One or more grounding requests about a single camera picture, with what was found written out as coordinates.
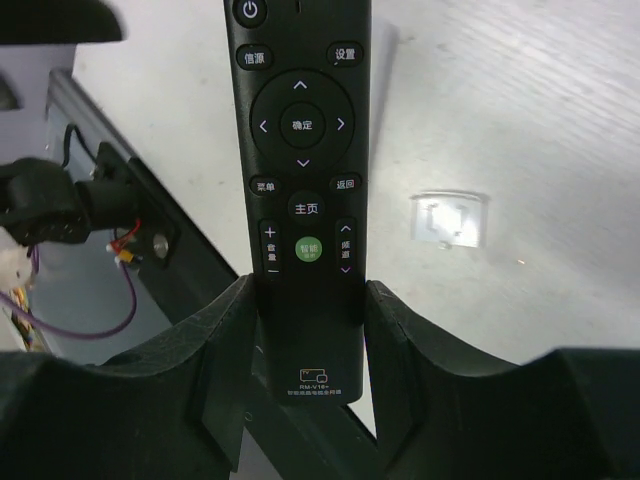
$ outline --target circular directional pad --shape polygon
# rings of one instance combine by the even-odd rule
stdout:
[[[308,70],[275,77],[251,111],[260,152],[275,168],[294,175],[338,162],[349,148],[354,122],[351,102],[340,85]]]

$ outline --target ok button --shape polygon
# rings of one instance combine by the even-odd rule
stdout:
[[[295,148],[309,148],[318,143],[325,130],[322,112],[310,103],[294,103],[280,120],[282,136]]]

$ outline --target power button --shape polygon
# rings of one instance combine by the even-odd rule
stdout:
[[[237,0],[236,20],[245,28],[256,28],[267,18],[267,4],[264,0]]]

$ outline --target black cable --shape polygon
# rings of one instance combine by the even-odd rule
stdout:
[[[95,155],[91,152],[89,147],[87,146],[87,142],[85,142],[84,137],[82,136],[82,132],[78,128],[75,123],[70,123],[67,125],[67,128],[64,131],[64,144],[63,144],[63,159],[62,159],[62,168],[67,168],[69,162],[71,161],[71,136],[75,132],[76,138],[78,139],[78,143],[85,151],[87,155],[93,160],[96,161]]]

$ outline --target tv icon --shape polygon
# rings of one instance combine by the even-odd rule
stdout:
[[[302,383],[327,383],[329,377],[324,368],[300,369],[300,381]]]

